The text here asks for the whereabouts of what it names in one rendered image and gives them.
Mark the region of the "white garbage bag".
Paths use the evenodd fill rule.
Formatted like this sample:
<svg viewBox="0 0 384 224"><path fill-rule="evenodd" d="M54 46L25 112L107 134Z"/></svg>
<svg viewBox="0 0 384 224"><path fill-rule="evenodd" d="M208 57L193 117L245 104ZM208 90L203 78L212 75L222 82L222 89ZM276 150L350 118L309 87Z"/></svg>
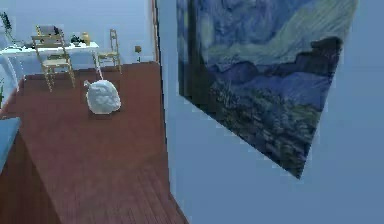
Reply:
<svg viewBox="0 0 384 224"><path fill-rule="evenodd" d="M108 80L84 81L89 110L97 115L111 114L121 108L121 99L114 84Z"/></svg>

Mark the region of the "white dining table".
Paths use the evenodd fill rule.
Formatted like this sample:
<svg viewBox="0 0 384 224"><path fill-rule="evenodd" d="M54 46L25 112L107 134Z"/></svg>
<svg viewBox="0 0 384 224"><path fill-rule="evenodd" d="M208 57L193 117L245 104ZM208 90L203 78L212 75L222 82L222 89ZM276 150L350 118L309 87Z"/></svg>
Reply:
<svg viewBox="0 0 384 224"><path fill-rule="evenodd" d="M68 47L66 47L66 51L68 53L88 52L88 53L95 54L98 49L99 49L99 45L96 42L91 42L90 45L86 45L85 43L80 43L78 47L76 47L74 44L70 44ZM47 53L47 54L58 54L58 53L62 53L63 50L61 48L41 48L39 52ZM21 48L21 49L8 48L0 51L0 56L4 57L11 71L13 79L16 79L17 75L10 59L15 57L35 56L35 55L36 55L36 51L31 48Z"/></svg>

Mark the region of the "dark leafy house plant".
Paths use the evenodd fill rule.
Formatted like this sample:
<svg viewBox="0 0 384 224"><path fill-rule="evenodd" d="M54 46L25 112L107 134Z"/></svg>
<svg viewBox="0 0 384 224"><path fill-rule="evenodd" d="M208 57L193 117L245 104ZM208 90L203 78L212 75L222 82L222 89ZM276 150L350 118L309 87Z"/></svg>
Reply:
<svg viewBox="0 0 384 224"><path fill-rule="evenodd" d="M6 12L0 12L0 19L3 24L4 36L8 44L17 47L18 41L12 35L12 24Z"/></svg>

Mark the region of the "blue landscape wall painting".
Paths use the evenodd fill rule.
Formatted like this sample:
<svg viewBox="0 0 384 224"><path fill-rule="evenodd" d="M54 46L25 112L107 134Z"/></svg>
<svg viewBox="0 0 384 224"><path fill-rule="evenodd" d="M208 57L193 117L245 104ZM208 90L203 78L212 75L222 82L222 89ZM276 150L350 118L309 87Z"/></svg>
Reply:
<svg viewBox="0 0 384 224"><path fill-rule="evenodd" d="M359 0L176 0L182 97L301 177Z"/></svg>

